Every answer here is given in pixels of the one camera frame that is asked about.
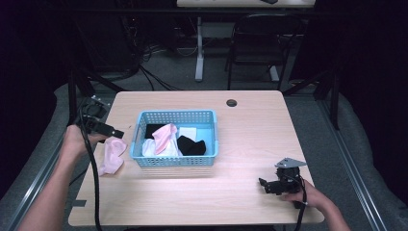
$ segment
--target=desk leg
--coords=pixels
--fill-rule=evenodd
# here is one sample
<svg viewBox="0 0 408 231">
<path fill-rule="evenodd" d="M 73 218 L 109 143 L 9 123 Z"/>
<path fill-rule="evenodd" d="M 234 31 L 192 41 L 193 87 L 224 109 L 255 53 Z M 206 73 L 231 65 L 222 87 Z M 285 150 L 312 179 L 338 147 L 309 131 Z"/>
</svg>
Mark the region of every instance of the desk leg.
<svg viewBox="0 0 408 231">
<path fill-rule="evenodd" d="M 201 17 L 197 18 L 197 65 L 195 67 L 195 81 L 201 82 L 203 80 L 204 55 L 203 55 L 203 37 L 201 33 Z"/>
</svg>

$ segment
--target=white cloth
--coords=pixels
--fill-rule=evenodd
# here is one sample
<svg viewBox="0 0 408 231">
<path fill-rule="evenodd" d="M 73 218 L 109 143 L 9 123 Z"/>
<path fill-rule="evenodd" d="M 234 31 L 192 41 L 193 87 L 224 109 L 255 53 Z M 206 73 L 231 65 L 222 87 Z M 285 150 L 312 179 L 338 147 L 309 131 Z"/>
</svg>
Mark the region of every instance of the white cloth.
<svg viewBox="0 0 408 231">
<path fill-rule="evenodd" d="M 192 141 L 195 141 L 197 137 L 197 129 L 194 127 L 180 127 L 179 129 L 179 137 L 185 136 Z"/>
<path fill-rule="evenodd" d="M 172 135 L 166 148 L 159 154 L 156 154 L 156 143 L 153 139 L 146 139 L 141 149 L 141 154 L 145 157 L 183 156 L 178 149 L 175 134 Z"/>
</svg>

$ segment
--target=human hand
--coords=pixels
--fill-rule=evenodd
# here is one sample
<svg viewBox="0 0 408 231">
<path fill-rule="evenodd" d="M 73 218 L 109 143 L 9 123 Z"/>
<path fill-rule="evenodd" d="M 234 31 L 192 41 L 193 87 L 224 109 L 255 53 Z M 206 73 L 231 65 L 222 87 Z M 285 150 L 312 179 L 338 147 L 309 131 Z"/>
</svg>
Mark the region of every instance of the human hand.
<svg viewBox="0 0 408 231">
<path fill-rule="evenodd" d="M 307 205 L 317 208 L 321 211 L 327 220 L 330 231 L 349 231 L 350 228 L 345 222 L 339 208 L 322 192 L 312 186 L 307 180 L 304 180 L 305 191 L 307 194 Z M 289 193 L 282 196 L 286 201 L 303 200 L 303 190 L 298 193 Z"/>
<path fill-rule="evenodd" d="M 327 198 L 322 192 L 317 190 L 312 184 L 307 180 L 304 180 L 305 190 L 307 194 L 307 205 L 315 207 L 318 210 L 321 210 L 330 199 Z M 300 190 L 298 193 L 288 193 L 282 196 L 282 199 L 285 201 L 303 201 L 303 190 Z"/>
<path fill-rule="evenodd" d="M 90 144 L 94 145 L 98 141 L 103 141 L 107 137 L 100 134 L 89 134 L 88 138 Z M 60 156 L 62 158 L 67 158 L 68 160 L 71 161 L 77 161 L 86 153 L 87 149 L 85 147 L 85 142 L 81 133 L 81 129 L 76 125 L 69 125 L 66 128 L 64 142 L 60 151 Z"/>
</svg>

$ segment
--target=chair leg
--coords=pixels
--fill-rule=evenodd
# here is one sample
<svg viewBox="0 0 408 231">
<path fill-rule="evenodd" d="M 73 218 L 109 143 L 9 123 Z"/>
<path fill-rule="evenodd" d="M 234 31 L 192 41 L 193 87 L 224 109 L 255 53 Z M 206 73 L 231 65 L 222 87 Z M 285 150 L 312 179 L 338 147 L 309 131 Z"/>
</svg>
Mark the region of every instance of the chair leg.
<svg viewBox="0 0 408 231">
<path fill-rule="evenodd" d="M 228 87 L 227 89 L 231 89 L 231 75 L 232 75 L 232 61 L 228 63 Z"/>
<path fill-rule="evenodd" d="M 227 62 L 225 62 L 224 71 L 227 71 L 229 61 L 230 61 L 230 56 L 229 56 L 229 54 L 228 54 L 228 56 L 227 56 Z"/>
<path fill-rule="evenodd" d="M 284 77 L 284 74 L 285 74 L 285 68 L 286 68 L 286 62 L 284 62 L 284 63 L 282 64 L 282 70 L 281 70 L 281 72 L 280 72 L 277 90 L 280 90 L 280 88 L 281 88 L 281 86 L 282 86 L 282 81 L 283 81 L 283 77 Z"/>
</svg>

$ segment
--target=blue plastic basket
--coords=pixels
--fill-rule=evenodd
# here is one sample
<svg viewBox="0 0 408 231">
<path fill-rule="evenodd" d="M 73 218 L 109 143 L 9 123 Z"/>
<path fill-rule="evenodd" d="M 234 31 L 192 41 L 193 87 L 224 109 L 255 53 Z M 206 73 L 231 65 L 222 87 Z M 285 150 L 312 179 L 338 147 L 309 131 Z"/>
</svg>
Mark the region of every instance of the blue plastic basket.
<svg viewBox="0 0 408 231">
<path fill-rule="evenodd" d="M 173 123 L 180 127 L 195 127 L 196 140 L 204 141 L 206 152 L 202 156 L 181 157 L 145 157 L 142 155 L 142 146 L 145 141 L 147 124 Z M 212 110 L 196 111 L 144 111 L 137 121 L 135 134 L 132 140 L 130 156 L 141 167 L 191 167 L 212 166 L 218 154 L 217 116 Z"/>
</svg>

